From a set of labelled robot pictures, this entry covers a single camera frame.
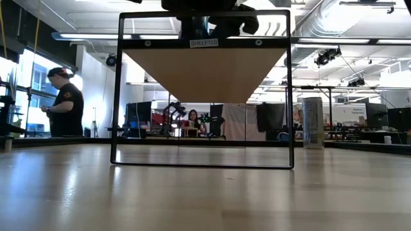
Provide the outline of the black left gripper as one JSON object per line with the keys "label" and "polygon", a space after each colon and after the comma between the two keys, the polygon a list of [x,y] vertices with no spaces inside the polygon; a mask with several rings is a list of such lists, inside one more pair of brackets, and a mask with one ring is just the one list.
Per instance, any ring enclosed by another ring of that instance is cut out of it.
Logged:
{"label": "black left gripper", "polygon": [[[245,4],[236,4],[237,0],[161,0],[163,9],[171,12],[199,11],[255,11]],[[179,39],[190,39],[193,36],[193,18],[178,16],[180,21]],[[256,16],[243,17],[210,17],[208,22],[215,25],[209,36],[211,38],[228,38],[240,35],[240,28],[248,34],[255,34],[259,28]]]}

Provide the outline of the black monitor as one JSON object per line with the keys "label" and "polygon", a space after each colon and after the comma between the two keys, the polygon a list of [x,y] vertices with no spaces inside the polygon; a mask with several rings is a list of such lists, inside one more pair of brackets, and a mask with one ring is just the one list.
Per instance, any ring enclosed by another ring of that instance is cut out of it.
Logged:
{"label": "black monitor", "polygon": [[128,103],[126,107],[126,121],[148,122],[152,116],[152,102]]}
{"label": "black monitor", "polygon": [[368,126],[388,126],[387,106],[378,103],[366,103],[366,116]]}
{"label": "black monitor", "polygon": [[400,132],[411,130],[411,108],[391,108],[388,109],[389,127]]}

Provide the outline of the white sign board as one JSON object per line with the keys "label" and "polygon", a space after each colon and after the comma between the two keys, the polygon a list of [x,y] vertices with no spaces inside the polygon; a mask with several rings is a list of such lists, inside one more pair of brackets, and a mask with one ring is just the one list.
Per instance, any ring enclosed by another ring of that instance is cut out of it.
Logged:
{"label": "white sign board", "polygon": [[360,121],[360,117],[367,118],[365,104],[359,105],[333,105],[333,120],[338,122]]}

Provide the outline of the black table frame cross rail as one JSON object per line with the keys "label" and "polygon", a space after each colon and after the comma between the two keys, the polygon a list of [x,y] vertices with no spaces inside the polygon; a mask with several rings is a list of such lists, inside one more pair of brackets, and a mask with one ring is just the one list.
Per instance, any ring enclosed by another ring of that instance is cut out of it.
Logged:
{"label": "black table frame cross rail", "polygon": [[163,146],[218,146],[218,147],[273,147],[287,148],[289,143],[285,141],[226,141],[223,139],[117,139],[117,145],[163,145]]}

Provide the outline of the standing person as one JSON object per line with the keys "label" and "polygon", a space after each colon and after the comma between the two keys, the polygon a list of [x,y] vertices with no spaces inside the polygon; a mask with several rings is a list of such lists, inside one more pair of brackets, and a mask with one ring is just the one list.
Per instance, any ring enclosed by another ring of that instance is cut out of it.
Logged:
{"label": "standing person", "polygon": [[52,106],[41,106],[49,119],[52,137],[82,137],[83,107],[82,92],[70,82],[73,77],[67,69],[56,67],[47,74],[52,86],[58,90]]}

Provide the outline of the red background object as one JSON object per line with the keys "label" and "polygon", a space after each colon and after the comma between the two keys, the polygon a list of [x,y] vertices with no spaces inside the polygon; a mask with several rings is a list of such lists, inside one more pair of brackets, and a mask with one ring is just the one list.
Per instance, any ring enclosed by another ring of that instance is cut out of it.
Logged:
{"label": "red background object", "polygon": [[154,126],[161,126],[163,124],[163,114],[160,111],[154,110],[151,116],[151,123]]}

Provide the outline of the black table frame side rail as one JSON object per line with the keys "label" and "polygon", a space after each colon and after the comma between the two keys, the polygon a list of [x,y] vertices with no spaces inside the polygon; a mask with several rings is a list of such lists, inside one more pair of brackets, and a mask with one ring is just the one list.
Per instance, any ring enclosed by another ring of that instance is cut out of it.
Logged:
{"label": "black table frame side rail", "polygon": [[404,155],[411,157],[411,145],[404,144],[378,144],[362,142],[326,142],[326,148],[338,148],[344,150],[368,151],[375,153],[387,153],[393,155]]}
{"label": "black table frame side rail", "polygon": [[64,146],[72,144],[110,144],[110,139],[88,137],[63,138],[20,138],[0,137],[0,153],[10,152],[12,148],[34,148],[44,146]]}

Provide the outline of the black shelving rack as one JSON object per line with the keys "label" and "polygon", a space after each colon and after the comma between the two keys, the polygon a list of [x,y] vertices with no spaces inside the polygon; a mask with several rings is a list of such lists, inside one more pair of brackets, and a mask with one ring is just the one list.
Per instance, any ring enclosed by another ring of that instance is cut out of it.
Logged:
{"label": "black shelving rack", "polygon": [[10,133],[24,134],[25,129],[14,126],[8,122],[8,116],[12,105],[15,105],[15,99],[12,95],[0,95],[0,137],[9,136]]}

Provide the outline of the wide black hanging cloth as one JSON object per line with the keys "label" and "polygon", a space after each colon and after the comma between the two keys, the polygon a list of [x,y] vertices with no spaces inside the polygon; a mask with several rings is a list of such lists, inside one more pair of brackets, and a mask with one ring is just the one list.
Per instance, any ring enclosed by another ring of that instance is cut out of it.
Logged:
{"label": "wide black hanging cloth", "polygon": [[256,107],[258,132],[279,130],[283,127],[284,103],[262,103]]}

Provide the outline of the black ceiling spotlight cluster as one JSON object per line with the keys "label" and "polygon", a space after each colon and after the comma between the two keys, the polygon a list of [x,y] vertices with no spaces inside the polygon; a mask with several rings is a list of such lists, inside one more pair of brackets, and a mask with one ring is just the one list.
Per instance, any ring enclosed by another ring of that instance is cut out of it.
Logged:
{"label": "black ceiling spotlight cluster", "polygon": [[314,59],[314,63],[317,66],[323,66],[327,65],[329,62],[334,60],[336,57],[340,56],[342,54],[341,49],[334,48],[334,49],[327,49],[321,53],[318,54],[318,57]]}

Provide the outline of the white beverage can black lid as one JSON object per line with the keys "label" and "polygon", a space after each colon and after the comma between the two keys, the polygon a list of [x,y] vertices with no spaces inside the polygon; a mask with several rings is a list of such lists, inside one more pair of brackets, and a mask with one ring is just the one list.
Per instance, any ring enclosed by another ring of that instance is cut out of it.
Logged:
{"label": "white beverage can black lid", "polygon": [[323,103],[320,97],[304,98],[303,112],[303,146],[306,149],[324,147]]}

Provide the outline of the beige hanging cloth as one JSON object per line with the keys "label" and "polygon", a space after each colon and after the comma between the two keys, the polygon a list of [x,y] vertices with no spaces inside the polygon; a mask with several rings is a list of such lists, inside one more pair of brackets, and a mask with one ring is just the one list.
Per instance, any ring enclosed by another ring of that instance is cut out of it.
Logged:
{"label": "beige hanging cloth", "polygon": [[223,104],[222,117],[228,141],[266,141],[266,132],[258,131],[256,105]]}

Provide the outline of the black workstation frame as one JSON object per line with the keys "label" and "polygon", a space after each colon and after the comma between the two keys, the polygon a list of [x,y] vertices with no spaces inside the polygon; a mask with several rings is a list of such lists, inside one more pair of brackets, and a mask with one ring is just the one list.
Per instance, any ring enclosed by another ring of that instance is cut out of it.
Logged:
{"label": "black workstation frame", "polygon": [[320,92],[323,93],[325,96],[328,97],[328,112],[329,112],[329,122],[326,123],[324,126],[325,131],[331,131],[333,128],[333,112],[332,112],[332,91],[335,87],[332,86],[314,86],[314,85],[301,85],[301,86],[293,86],[295,89],[300,89],[302,91],[308,92]]}

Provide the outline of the narrow black hanging cloth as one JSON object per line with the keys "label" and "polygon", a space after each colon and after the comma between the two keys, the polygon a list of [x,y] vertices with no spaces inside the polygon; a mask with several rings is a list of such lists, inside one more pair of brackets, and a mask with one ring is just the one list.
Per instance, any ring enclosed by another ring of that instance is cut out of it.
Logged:
{"label": "narrow black hanging cloth", "polygon": [[223,135],[223,124],[225,119],[222,117],[223,105],[211,105],[210,106],[210,136],[220,137]]}

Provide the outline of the white shelf label sticker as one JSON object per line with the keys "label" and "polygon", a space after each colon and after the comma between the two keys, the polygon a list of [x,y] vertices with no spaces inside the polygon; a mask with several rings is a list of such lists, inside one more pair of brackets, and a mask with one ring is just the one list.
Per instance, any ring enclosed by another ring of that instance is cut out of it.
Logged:
{"label": "white shelf label sticker", "polygon": [[217,38],[210,39],[199,39],[199,40],[190,40],[190,48],[200,48],[200,47],[218,47],[219,42]]}

